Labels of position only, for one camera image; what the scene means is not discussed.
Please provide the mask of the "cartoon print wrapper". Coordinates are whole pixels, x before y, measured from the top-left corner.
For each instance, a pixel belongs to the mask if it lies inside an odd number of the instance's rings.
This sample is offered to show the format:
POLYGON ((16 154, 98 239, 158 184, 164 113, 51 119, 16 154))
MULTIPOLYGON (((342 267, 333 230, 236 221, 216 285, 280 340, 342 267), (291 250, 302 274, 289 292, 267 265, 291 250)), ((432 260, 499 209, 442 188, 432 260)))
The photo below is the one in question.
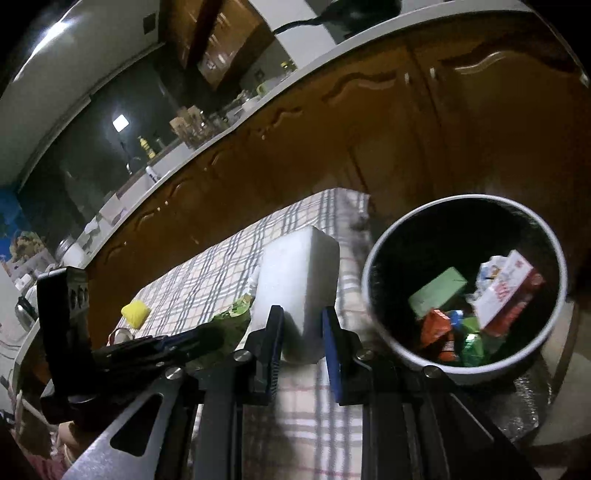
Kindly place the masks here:
POLYGON ((475 281, 478 295, 482 294, 492 284, 506 261, 505 256, 494 255, 487 262, 481 264, 475 281))

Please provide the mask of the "yellow oil bottle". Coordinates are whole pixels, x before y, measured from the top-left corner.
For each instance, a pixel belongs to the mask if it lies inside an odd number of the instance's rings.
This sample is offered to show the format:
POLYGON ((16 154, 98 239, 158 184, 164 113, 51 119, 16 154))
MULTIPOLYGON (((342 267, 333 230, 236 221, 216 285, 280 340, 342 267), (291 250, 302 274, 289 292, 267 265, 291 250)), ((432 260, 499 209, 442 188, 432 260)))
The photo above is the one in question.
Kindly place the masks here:
POLYGON ((147 155, 148 159, 153 160, 156 157, 156 153, 155 153, 154 149, 150 146, 148 141, 142 136, 138 136, 137 140, 140 144, 140 147, 143 149, 143 151, 147 155))

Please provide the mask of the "black wok pan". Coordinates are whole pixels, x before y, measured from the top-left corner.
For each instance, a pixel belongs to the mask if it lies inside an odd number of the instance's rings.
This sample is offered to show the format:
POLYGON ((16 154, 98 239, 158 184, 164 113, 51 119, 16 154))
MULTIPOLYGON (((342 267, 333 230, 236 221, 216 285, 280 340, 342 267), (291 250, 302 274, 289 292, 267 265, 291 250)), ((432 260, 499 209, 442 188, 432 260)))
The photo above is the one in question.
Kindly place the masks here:
POLYGON ((334 24, 341 26, 350 36, 383 23, 401 13, 400 0, 342 0, 332 1, 318 16, 287 22, 273 30, 279 35, 301 26, 334 24))

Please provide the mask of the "white round trash bin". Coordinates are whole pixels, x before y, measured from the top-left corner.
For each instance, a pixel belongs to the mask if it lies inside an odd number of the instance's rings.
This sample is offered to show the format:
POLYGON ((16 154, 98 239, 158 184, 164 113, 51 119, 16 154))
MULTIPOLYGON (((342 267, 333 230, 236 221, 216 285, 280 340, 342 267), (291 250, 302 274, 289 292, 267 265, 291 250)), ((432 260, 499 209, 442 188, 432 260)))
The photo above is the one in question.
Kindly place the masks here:
POLYGON ((379 238, 363 268, 363 299, 384 341, 411 368, 435 365, 463 384, 498 377, 538 350, 556 324, 566 286, 564 254, 548 224, 515 201, 484 194, 436 200, 401 217, 379 238), (461 323, 476 317, 467 296, 476 291, 481 264, 512 250, 545 284, 512 323, 493 360, 464 367, 461 323), (467 280, 465 289, 448 305, 415 318, 409 298, 450 267, 467 280))

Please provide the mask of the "white foam block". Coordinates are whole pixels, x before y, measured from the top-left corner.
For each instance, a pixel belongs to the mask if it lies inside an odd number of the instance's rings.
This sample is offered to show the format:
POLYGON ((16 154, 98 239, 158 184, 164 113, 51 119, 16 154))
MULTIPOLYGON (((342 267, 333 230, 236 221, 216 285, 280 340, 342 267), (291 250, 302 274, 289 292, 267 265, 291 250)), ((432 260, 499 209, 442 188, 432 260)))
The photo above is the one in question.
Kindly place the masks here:
POLYGON ((322 311, 335 305, 339 242, 305 226, 263 248, 247 333, 263 329, 270 307, 283 308, 283 361, 313 365, 325 356, 322 311))

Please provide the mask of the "wooden kitchen cabinets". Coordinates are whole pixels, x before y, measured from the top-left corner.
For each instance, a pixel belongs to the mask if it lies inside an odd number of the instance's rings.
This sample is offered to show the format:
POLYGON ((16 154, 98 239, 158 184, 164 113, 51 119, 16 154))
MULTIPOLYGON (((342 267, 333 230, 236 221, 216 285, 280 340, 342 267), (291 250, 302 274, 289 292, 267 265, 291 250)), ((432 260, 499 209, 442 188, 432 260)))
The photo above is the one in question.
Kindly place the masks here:
POLYGON ((339 54, 170 172, 88 265, 102 346, 172 267, 322 188, 394 220, 460 193, 516 200, 590 255, 590 74, 535 14, 459 14, 339 54))
POLYGON ((215 93, 233 93, 273 43, 266 20, 249 1, 171 0, 160 3, 159 36, 187 74, 215 93))

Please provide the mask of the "green carton box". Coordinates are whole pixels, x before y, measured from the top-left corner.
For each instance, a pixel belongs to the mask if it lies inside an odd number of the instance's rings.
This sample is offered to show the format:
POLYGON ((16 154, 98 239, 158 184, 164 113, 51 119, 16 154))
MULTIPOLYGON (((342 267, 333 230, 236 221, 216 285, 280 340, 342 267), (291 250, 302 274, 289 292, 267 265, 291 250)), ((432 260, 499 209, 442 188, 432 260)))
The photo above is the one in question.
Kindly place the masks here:
POLYGON ((432 309, 441 309, 467 286, 464 276, 454 267, 446 269, 409 298, 415 318, 423 319, 432 309))

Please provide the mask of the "chrome sink faucet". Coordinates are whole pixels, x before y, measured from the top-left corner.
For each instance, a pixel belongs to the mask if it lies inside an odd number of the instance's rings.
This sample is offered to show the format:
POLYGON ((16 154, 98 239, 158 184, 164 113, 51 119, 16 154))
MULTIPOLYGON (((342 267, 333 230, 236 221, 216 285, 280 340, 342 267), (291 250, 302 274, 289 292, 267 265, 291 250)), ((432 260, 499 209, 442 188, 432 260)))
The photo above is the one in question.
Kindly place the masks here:
POLYGON ((127 173, 132 176, 144 169, 144 162, 140 157, 131 157, 126 163, 127 173))

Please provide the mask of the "yellow crumpled ball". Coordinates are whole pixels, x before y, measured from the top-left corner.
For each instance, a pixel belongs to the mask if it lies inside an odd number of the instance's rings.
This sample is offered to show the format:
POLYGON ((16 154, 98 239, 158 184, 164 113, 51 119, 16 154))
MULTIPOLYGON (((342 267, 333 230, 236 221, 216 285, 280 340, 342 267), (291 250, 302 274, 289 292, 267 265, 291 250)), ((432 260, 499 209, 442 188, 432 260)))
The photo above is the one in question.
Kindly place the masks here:
POLYGON ((133 300, 121 308, 121 315, 127 324, 139 330, 148 318, 151 309, 141 300, 133 300))

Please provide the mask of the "white jar with lid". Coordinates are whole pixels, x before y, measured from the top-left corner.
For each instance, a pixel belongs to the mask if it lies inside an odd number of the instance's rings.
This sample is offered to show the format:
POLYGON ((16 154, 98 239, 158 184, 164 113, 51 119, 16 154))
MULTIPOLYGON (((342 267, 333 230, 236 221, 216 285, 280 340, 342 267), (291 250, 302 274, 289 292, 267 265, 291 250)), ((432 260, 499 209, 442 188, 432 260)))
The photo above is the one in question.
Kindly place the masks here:
POLYGON ((61 266, 81 268, 86 262, 82 246, 71 236, 61 240, 55 251, 55 259, 61 266))

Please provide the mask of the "wooden lower kitchen cabinets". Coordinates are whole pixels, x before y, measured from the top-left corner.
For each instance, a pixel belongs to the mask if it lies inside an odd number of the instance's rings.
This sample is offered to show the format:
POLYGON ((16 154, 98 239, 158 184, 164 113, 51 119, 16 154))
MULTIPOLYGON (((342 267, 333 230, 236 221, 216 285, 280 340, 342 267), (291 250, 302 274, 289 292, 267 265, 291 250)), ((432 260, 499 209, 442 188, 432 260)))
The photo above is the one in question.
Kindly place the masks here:
POLYGON ((88 265, 102 346, 172 267, 322 188, 394 220, 460 193, 516 200, 590 255, 590 74, 535 14, 459 14, 339 54, 170 172, 88 265))

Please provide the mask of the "green foil snack bag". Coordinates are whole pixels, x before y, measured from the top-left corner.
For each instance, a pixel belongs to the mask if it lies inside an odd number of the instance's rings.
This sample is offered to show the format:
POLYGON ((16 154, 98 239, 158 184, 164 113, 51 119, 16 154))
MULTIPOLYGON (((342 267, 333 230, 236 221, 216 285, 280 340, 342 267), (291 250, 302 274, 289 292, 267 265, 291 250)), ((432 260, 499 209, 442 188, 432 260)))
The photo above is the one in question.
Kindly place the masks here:
POLYGON ((467 317, 461 323, 462 346, 460 358, 464 367, 489 364, 505 343, 504 336, 494 336, 479 327, 476 317, 467 317))

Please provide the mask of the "red small carton box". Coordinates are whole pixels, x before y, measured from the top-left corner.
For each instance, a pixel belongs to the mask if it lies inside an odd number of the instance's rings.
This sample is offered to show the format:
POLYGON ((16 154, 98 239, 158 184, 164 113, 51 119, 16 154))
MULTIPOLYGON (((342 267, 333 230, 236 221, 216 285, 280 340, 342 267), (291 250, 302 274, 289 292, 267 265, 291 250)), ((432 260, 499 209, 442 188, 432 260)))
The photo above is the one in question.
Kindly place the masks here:
POLYGON ((541 273, 517 250, 512 250, 492 284, 480 295, 467 296, 481 330, 506 336, 512 323, 545 284, 541 273))

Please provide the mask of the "plaid checked tablecloth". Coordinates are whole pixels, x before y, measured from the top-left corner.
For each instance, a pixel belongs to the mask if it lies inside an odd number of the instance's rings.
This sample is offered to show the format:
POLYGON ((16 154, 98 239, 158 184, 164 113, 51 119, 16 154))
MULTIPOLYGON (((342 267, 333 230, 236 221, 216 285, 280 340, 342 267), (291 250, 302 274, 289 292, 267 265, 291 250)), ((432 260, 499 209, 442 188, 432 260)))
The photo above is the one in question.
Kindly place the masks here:
MULTIPOLYGON (((313 225, 339 242, 335 311, 365 344, 378 335, 362 298, 362 270, 372 248, 370 197, 334 188, 304 198, 245 227, 135 291, 150 309, 138 337, 180 333, 211 321, 245 293, 259 293, 263 247, 313 225)), ((273 404, 245 407, 246 479, 358 479, 362 409, 339 406, 325 361, 280 367, 273 404)))

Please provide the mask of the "wooden upper kitchen cabinets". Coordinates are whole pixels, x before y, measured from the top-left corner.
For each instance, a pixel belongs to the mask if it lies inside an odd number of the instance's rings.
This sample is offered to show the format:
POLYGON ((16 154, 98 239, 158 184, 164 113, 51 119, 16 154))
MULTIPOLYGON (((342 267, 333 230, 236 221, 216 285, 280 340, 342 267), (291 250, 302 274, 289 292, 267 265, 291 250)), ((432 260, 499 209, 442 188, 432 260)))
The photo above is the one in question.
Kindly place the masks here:
POLYGON ((273 43, 266 20, 249 1, 171 0, 160 3, 159 36, 187 74, 215 93, 233 93, 273 43))

